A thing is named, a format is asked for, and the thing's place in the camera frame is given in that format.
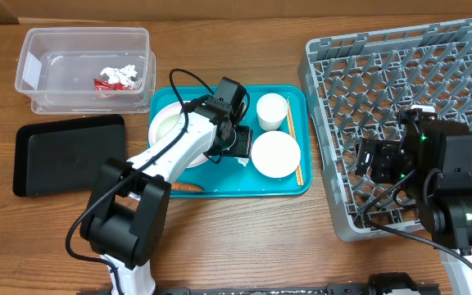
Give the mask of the white tissue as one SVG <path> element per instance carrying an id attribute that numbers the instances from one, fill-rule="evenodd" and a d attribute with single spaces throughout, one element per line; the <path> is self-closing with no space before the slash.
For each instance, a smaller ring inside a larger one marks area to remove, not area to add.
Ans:
<path id="1" fill-rule="evenodd" d="M 244 167 L 246 167 L 249 162 L 249 158 L 245 158 L 245 157 L 237 157 L 236 160 L 238 161 L 240 165 Z"/>

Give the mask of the white cup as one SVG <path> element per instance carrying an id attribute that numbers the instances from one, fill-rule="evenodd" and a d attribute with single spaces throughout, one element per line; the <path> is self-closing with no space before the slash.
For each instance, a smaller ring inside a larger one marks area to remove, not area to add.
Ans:
<path id="1" fill-rule="evenodd" d="M 277 130 L 287 116 L 287 100 L 277 93 L 264 94 L 256 103 L 256 113 L 264 131 Z"/>

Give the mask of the wooden chopstick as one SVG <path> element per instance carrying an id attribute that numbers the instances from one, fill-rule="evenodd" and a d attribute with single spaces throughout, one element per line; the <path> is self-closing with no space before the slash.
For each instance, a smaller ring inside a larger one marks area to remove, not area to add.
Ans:
<path id="1" fill-rule="evenodd" d="M 297 143 L 296 131 L 293 121 L 292 109 L 290 106 L 290 101 L 287 101 L 287 123 L 288 123 L 288 132 L 291 138 L 293 139 L 293 151 L 294 151 L 294 160 L 297 163 L 296 170 L 294 171 L 296 175 L 297 185 L 302 186 L 304 184 L 302 168 L 301 168 L 301 149 Z"/>

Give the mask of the small white food bowl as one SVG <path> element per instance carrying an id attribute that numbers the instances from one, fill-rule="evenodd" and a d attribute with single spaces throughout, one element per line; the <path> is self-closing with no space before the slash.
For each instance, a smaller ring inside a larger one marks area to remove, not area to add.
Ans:
<path id="1" fill-rule="evenodd" d="M 166 116 L 161 123 L 157 126 L 155 141 L 159 141 L 164 137 L 170 130 L 172 130 L 175 124 L 179 121 L 180 114 L 172 114 Z"/>

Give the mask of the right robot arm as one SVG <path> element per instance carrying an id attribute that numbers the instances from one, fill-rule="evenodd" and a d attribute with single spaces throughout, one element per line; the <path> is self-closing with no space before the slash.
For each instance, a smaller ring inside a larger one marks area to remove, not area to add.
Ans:
<path id="1" fill-rule="evenodd" d="M 472 294 L 472 132 L 468 125 L 441 120 L 433 107 L 411 105 L 397 113 L 404 127 L 398 141 L 364 138 L 356 145 L 356 175 L 389 184 L 376 199 L 400 192 L 415 202 L 430 238 L 373 221 L 370 202 L 364 221 L 384 232 L 429 245 L 440 253 L 452 291 Z"/>

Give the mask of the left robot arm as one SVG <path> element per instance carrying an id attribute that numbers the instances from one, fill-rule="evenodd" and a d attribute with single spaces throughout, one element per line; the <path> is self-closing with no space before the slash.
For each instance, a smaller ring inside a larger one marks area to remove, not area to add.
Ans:
<path id="1" fill-rule="evenodd" d="M 242 125 L 250 96 L 223 78 L 215 90 L 182 102 L 178 122 L 158 142 L 128 161 L 108 159 L 87 208 L 72 225 L 107 266 L 112 294 L 151 294 L 152 254 L 164 229 L 171 185 L 192 160 L 203 155 L 248 158 L 252 130 Z"/>

